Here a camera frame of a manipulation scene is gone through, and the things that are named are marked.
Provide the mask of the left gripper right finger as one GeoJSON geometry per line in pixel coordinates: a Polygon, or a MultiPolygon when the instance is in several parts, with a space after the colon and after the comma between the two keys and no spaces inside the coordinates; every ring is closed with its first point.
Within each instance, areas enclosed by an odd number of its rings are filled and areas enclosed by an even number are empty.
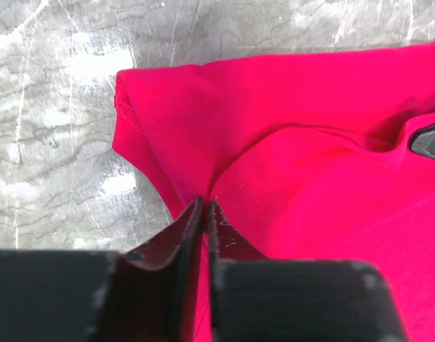
{"type": "Polygon", "coordinates": [[[263,271],[269,264],[227,220],[213,200],[208,208],[210,303],[218,331],[268,331],[265,298],[270,289],[263,271]]]}

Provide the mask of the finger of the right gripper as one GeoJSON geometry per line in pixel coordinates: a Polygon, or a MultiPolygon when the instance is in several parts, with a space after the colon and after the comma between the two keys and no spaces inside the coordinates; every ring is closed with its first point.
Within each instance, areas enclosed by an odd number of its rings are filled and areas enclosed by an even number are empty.
{"type": "Polygon", "coordinates": [[[409,138],[409,149],[417,155],[435,160],[435,123],[416,130],[409,138]]]}

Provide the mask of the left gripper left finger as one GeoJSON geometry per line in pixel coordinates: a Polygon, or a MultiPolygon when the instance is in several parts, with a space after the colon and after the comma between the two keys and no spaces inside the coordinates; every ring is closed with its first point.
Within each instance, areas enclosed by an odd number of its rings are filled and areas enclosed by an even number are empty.
{"type": "Polygon", "coordinates": [[[194,307],[203,201],[194,199],[168,227],[118,258],[106,298],[107,341],[182,341],[194,307]]]}

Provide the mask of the red t shirt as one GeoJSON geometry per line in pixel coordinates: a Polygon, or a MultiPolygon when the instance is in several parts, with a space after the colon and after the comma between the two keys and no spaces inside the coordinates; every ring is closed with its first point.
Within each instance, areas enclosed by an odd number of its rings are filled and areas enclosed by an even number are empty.
{"type": "Polygon", "coordinates": [[[217,200],[273,259],[357,259],[388,278],[411,341],[435,341],[435,42],[116,75],[114,150],[177,217],[217,200]]]}

